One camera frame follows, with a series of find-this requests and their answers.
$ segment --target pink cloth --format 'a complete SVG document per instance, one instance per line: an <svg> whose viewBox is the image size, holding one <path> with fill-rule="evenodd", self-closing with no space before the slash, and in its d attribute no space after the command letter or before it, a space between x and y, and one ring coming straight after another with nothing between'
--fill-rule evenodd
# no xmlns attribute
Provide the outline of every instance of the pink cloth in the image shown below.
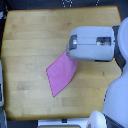
<svg viewBox="0 0 128 128"><path fill-rule="evenodd" d="M56 96L68 85L76 68L77 61L71 60L64 52L46 69L53 96Z"/></svg>

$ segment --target wooden table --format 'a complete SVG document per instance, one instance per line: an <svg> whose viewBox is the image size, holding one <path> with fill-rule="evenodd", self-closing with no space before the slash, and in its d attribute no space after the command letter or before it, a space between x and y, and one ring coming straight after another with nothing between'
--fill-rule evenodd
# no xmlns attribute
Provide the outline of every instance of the wooden table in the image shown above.
<svg viewBox="0 0 128 128"><path fill-rule="evenodd" d="M54 98L46 68L64 52L73 28L120 22L116 7L10 11L1 54L7 118L78 118L102 111L109 83L121 74L114 60L79 61L71 83Z"/></svg>

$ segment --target gray floor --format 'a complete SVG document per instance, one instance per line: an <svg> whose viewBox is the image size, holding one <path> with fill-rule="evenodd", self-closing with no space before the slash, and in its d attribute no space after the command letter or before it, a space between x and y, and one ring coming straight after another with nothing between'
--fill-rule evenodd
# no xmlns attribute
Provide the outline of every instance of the gray floor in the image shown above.
<svg viewBox="0 0 128 128"><path fill-rule="evenodd" d="M25 1L23 0L13 0L13 7L14 9L36 9L36 8L63 8L63 4L61 0L43 0L44 3L40 7L38 6L39 2L34 6L34 0L31 0L29 3L29 8ZM74 0L72 7L87 7L87 6L95 6L97 0ZM100 0L98 6L109 6L109 5L116 5L119 8L119 12L121 15L121 19L125 19L128 17L128 0ZM0 20L0 44L2 41L2 33L4 28L4 20ZM8 121L8 128L36 128L37 121Z"/></svg>

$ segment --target wooden tabletop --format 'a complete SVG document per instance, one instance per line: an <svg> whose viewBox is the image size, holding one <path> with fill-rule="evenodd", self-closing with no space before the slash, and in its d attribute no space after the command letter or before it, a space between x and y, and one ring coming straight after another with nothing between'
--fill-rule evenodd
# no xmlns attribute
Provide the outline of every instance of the wooden tabletop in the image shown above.
<svg viewBox="0 0 128 128"><path fill-rule="evenodd" d="M46 68L64 52L73 28L120 22L116 7L10 11L1 53L7 118L78 118L102 111L108 85L121 74L114 60L79 61L73 80L54 98Z"/></svg>

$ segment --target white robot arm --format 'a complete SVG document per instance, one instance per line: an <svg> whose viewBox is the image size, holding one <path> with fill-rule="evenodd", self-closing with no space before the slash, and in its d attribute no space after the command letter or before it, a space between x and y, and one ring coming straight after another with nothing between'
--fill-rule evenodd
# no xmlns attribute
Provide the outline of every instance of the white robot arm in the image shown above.
<svg viewBox="0 0 128 128"><path fill-rule="evenodd" d="M115 53L123 60L122 75L106 91L102 114L93 112L87 128L128 128L128 18L119 27L118 45L115 40L111 27L78 27L71 31L66 46L67 55L74 60L111 61L118 58ZM96 123L98 118L106 125Z"/></svg>

